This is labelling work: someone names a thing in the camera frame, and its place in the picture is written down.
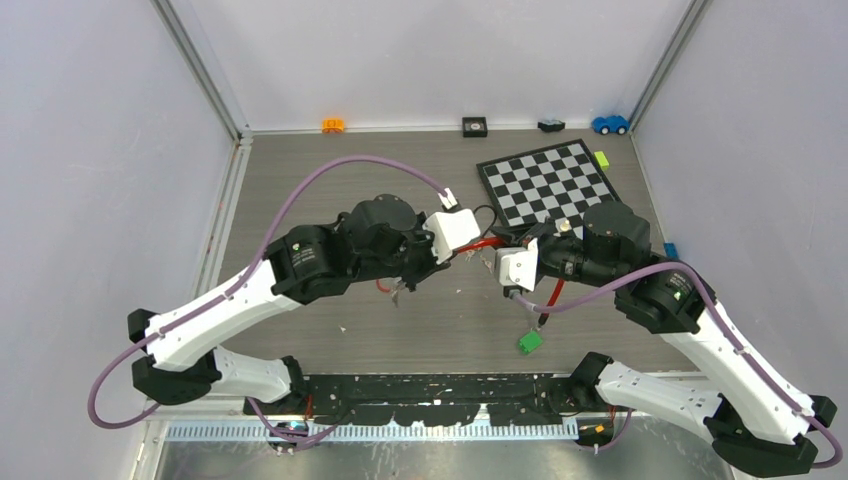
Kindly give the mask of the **red hose lock keys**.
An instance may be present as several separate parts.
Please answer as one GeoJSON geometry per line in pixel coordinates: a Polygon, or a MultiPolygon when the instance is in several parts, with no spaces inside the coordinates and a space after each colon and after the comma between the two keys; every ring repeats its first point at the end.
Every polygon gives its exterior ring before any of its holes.
{"type": "Polygon", "coordinates": [[[406,284],[402,279],[397,279],[390,287],[389,295],[391,302],[395,308],[399,307],[400,294],[406,289],[406,284]]]}

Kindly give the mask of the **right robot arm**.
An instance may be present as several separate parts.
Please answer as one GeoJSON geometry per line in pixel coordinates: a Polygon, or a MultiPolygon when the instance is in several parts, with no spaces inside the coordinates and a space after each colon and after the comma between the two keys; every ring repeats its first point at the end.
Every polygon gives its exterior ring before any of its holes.
{"type": "Polygon", "coordinates": [[[628,320],[661,337],[712,382],[700,391],[640,373],[597,352],[569,376],[584,410],[603,403],[643,411],[705,440],[735,469],[759,478],[805,474],[837,465],[818,459],[809,433],[829,434],[837,408],[793,387],[740,333],[714,290],[688,264],[654,253],[650,225],[620,202],[590,206],[580,233],[553,220],[497,227],[495,271],[506,297],[552,315],[564,306],[536,304],[527,293],[545,277],[614,296],[628,320]]]}

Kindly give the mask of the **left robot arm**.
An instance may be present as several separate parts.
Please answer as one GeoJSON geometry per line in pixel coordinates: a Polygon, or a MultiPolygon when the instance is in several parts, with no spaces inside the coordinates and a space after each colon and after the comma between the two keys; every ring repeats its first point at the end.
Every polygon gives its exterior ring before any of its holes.
{"type": "Polygon", "coordinates": [[[469,209],[426,215],[389,194],[358,203],[331,224],[294,227],[267,247],[253,272],[243,270],[171,312],[132,312],[132,341],[159,336],[133,363],[133,385],[161,405],[214,393],[296,413],[307,398],[296,360],[236,354],[222,342],[267,318],[340,296],[353,283],[398,278],[414,288],[479,234],[469,209]]]}

